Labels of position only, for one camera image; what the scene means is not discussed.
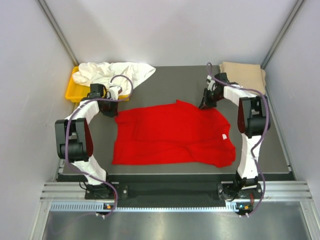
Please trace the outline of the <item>red t-shirt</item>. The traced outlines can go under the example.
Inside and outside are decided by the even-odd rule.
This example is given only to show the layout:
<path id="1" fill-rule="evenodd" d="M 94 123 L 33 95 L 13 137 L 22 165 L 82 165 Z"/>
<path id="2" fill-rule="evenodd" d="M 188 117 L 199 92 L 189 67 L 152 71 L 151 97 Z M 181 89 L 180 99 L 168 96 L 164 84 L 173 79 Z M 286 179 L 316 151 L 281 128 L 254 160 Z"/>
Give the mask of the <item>red t-shirt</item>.
<path id="1" fill-rule="evenodd" d="M 231 125 L 215 108 L 174 103 L 121 111 L 115 118 L 114 165 L 202 163 L 217 168 L 236 160 Z"/>

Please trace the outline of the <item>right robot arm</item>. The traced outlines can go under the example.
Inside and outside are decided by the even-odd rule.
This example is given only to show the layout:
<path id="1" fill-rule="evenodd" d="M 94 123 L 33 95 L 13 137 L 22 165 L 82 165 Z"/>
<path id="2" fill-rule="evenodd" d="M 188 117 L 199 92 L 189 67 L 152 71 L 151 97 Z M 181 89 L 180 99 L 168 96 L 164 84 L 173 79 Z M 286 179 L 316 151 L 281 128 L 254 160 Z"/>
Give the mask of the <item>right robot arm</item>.
<path id="1" fill-rule="evenodd" d="M 260 148 L 271 124 L 268 99 L 258 90 L 229 82 L 226 73 L 209 74 L 206 82 L 200 109 L 215 108 L 223 99 L 238 107 L 237 128 L 241 133 L 242 148 L 233 192 L 237 197 L 245 198 L 258 186 Z"/>

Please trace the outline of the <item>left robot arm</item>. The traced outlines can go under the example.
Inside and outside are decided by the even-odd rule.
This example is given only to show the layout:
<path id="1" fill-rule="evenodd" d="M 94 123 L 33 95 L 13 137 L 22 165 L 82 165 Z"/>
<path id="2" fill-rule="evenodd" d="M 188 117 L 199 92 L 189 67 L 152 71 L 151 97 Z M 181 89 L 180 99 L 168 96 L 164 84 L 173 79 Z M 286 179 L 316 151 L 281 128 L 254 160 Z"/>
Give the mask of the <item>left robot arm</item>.
<path id="1" fill-rule="evenodd" d="M 95 159 L 94 144 L 89 123 L 99 113 L 113 118 L 118 115 L 118 97 L 122 88 L 118 85 L 106 88 L 103 84 L 90 85 L 90 92 L 82 98 L 78 107 L 65 119 L 55 122 L 57 154 L 86 175 L 89 185 L 96 186 L 102 198 L 109 198 L 114 191 L 107 182 L 107 172 Z"/>

